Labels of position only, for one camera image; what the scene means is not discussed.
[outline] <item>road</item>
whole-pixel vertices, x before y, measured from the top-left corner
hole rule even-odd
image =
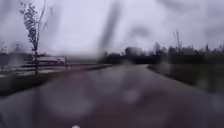
[[[221,128],[222,109],[146,65],[69,73],[0,103],[3,128]]]

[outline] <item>tree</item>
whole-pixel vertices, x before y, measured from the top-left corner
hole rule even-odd
[[[34,62],[35,62],[35,74],[38,73],[38,44],[40,40],[40,34],[44,31],[47,22],[43,22],[43,16],[45,13],[46,0],[44,0],[43,9],[40,15],[35,10],[35,6],[32,3],[26,4],[20,1],[21,9],[20,13],[23,16],[24,25],[28,30],[28,39],[32,43],[34,52]]]
[[[180,35],[179,35],[178,30],[176,31],[176,34],[174,33],[173,36],[174,36],[174,38],[176,38],[176,41],[177,41],[177,49],[180,52],[181,51],[181,48],[182,48],[182,42],[180,40]]]
[[[155,43],[154,45],[154,51],[155,53],[159,52],[161,50],[161,46],[158,42]]]
[[[5,42],[3,40],[0,40],[0,53],[6,53],[7,47],[4,46]]]

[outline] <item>bare tree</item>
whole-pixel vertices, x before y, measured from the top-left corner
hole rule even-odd
[[[38,73],[38,45],[40,41],[41,33],[44,31],[46,27],[46,22],[43,22],[43,16],[45,13],[45,5],[46,0],[44,0],[44,5],[41,10],[40,15],[35,10],[35,5],[32,3],[26,4],[20,1],[21,9],[20,13],[23,16],[24,24],[26,29],[28,30],[28,38],[29,42],[32,43],[33,48],[32,51],[34,52],[34,62],[35,62],[35,74]]]
[[[177,30],[176,33],[173,34],[173,36],[177,41],[177,49],[178,49],[178,51],[180,51],[182,48],[182,42],[180,41],[179,31]]]

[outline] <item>cloud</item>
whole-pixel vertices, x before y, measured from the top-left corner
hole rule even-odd
[[[208,1],[206,28],[204,30],[207,40],[212,45],[219,45],[224,41],[224,1]]]
[[[180,0],[158,0],[158,2],[173,11],[184,12],[188,8],[187,5],[180,2]]]

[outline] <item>field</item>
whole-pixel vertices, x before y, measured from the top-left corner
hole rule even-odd
[[[224,87],[224,65],[160,64],[148,68],[208,92],[216,93]]]

